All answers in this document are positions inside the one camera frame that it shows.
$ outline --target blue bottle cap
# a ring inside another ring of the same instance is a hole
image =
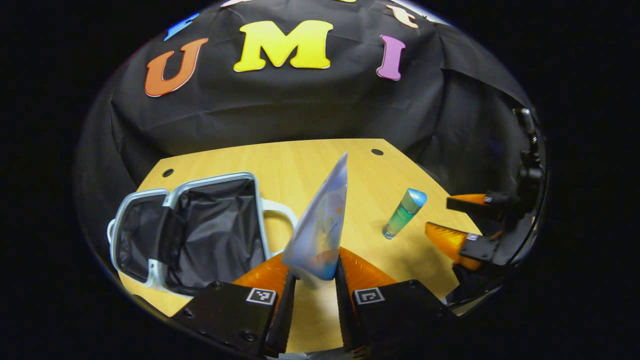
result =
[[[427,194],[415,189],[407,189],[402,201],[400,202],[405,210],[411,214],[415,214],[427,203]]]

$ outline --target black cloth backdrop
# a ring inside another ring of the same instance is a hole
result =
[[[105,84],[87,116],[74,162],[74,200],[90,245],[109,264],[106,226],[162,158],[253,143],[314,138],[384,138],[451,194],[513,191],[527,142],[511,109],[535,114],[525,92],[486,49],[456,28],[415,15],[394,18],[388,1],[273,0],[200,11],[185,29],[166,31],[133,54]],[[304,20],[333,24],[329,69],[235,72],[247,23],[272,20],[288,34]],[[406,44],[399,81],[377,76],[384,43]],[[160,97],[145,93],[147,64],[208,38],[191,79]]]

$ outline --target yellow letter m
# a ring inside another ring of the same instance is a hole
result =
[[[331,65],[324,54],[326,34],[333,25],[325,21],[306,20],[284,35],[273,21],[258,21],[244,25],[246,33],[240,61],[234,65],[238,72],[260,70],[267,62],[260,58],[260,49],[276,67],[281,67],[297,47],[291,66],[309,69],[326,69]]]

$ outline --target green bottle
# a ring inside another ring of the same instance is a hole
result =
[[[382,229],[382,235],[387,239],[394,238],[422,209],[425,203],[427,203],[427,194],[411,188],[407,189],[394,214]]]

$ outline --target wooden table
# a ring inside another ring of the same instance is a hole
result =
[[[372,149],[384,152],[372,153]],[[402,152],[382,139],[305,140],[262,143],[217,149],[163,159],[149,172],[138,191],[176,186],[190,180],[230,172],[256,175],[263,198],[288,205],[302,215],[340,156],[349,152],[348,190],[341,246],[363,257],[397,281],[418,279],[438,298],[458,285],[451,260],[424,235],[427,221],[479,233],[469,217],[447,210],[447,192]],[[173,174],[163,177],[172,168]],[[407,188],[427,194],[415,218],[393,239],[382,228]],[[265,218],[271,251],[284,249],[291,225]],[[172,316],[189,300],[133,281],[120,273],[123,285],[164,314]],[[310,290],[298,282],[287,352],[311,352],[342,347],[335,284]]]

